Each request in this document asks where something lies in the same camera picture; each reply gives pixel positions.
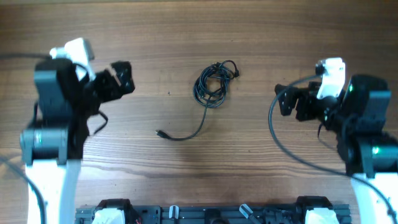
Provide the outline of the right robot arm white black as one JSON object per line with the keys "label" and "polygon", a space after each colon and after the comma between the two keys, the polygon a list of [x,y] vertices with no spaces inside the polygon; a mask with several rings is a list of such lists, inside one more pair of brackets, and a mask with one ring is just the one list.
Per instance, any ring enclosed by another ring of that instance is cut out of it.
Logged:
{"label": "right robot arm white black", "polygon": [[268,115],[271,136],[292,159],[306,166],[350,178],[362,223],[397,223],[397,138],[383,130],[391,91],[385,80],[370,75],[353,75],[346,90],[325,96],[324,82],[313,76],[287,86],[276,85],[271,107],[279,105],[296,119],[317,119],[320,126],[336,135],[337,151],[345,171],[329,169],[293,154],[277,138]]}

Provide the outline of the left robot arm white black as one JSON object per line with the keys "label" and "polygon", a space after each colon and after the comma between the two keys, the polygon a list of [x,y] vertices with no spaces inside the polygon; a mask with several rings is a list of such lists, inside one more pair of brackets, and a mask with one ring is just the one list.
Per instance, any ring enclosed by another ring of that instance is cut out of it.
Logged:
{"label": "left robot arm white black", "polygon": [[79,79],[79,63],[67,58],[39,62],[34,82],[39,94],[34,114],[21,132],[20,146],[29,188],[28,223],[73,223],[75,192],[90,135],[90,117],[107,116],[103,103],[135,90],[132,67],[117,61],[110,69]]}

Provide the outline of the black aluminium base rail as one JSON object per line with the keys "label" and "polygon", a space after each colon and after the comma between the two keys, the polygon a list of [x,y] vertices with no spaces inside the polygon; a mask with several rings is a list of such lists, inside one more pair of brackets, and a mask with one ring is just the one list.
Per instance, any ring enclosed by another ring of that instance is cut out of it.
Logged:
{"label": "black aluminium base rail", "polygon": [[263,206],[180,207],[132,205],[128,199],[102,200],[76,209],[75,223],[351,223],[348,204],[326,197],[299,196],[294,203]]}

